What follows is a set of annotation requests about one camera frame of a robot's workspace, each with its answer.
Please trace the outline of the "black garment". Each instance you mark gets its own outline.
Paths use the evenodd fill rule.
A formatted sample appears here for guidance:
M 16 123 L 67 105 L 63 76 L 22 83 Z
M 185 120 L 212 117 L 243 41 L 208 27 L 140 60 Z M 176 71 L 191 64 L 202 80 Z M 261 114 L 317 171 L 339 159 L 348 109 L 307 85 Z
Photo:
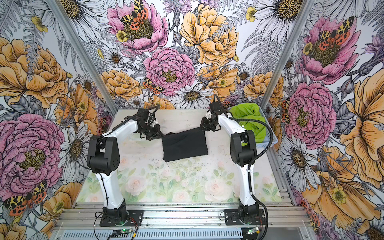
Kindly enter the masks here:
M 205 131 L 200 128 L 177 134 L 168 134 L 162 138 L 162 144 L 165 162 L 207 156 L 209 154 Z

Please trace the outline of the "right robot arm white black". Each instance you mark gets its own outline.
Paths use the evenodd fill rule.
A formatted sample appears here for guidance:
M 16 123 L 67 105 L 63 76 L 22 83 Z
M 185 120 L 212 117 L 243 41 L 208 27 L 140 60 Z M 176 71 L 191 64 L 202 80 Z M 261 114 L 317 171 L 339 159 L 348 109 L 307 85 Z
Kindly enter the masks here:
M 208 112 L 202 119 L 201 128 L 206 132 L 223 129 L 230 136 L 230 156 L 238 167 L 242 181 L 238 207 L 239 219 L 245 224 L 251 223 L 260 213 L 253 187 L 252 163 L 257 156 L 254 133 L 233 120 L 219 102 L 209 105 Z

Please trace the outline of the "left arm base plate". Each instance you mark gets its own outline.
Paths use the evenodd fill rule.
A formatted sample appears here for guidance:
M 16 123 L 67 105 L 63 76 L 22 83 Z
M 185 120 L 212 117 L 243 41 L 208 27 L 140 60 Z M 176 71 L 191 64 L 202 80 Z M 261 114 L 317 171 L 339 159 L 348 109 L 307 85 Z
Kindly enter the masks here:
M 143 220 L 143 210 L 128 210 L 103 214 L 100 227 L 140 227 Z

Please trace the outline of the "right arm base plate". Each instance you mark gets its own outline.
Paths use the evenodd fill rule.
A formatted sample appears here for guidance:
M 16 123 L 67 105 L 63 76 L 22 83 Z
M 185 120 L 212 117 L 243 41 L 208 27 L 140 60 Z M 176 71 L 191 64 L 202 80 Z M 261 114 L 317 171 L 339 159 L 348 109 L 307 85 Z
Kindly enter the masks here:
M 258 215 L 252 216 L 241 216 L 238 209 L 225 209 L 224 221 L 227 226 L 264 226 L 266 224 L 266 215 L 263 209 L 259 210 Z

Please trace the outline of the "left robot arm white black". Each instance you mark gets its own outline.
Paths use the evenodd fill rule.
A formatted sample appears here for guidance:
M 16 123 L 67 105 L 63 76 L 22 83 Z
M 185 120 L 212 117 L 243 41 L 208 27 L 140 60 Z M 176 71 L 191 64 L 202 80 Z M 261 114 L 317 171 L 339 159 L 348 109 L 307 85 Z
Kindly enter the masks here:
M 127 116 L 119 124 L 102 135 L 93 135 L 89 141 L 87 168 L 98 178 L 104 196 L 104 206 L 100 216 L 101 227 L 120 227 L 134 224 L 130 220 L 126 201 L 119 187 L 117 169 L 121 162 L 119 143 L 130 135 L 140 134 L 140 138 L 151 141 L 160 139 L 163 134 L 156 123 L 158 107 L 139 109 Z

